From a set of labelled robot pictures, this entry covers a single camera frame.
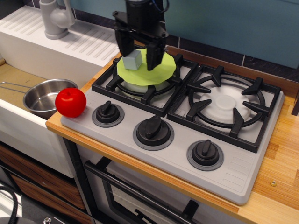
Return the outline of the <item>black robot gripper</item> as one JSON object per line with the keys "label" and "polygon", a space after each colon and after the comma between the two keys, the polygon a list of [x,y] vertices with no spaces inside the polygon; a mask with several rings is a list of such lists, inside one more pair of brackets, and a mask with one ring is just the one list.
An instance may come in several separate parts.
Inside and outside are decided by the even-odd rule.
{"label": "black robot gripper", "polygon": [[126,12],[114,11],[114,30],[119,50],[123,57],[135,50],[134,41],[147,46],[147,70],[161,64],[168,33],[160,23],[161,16],[169,8],[160,8],[156,0],[127,0]]}

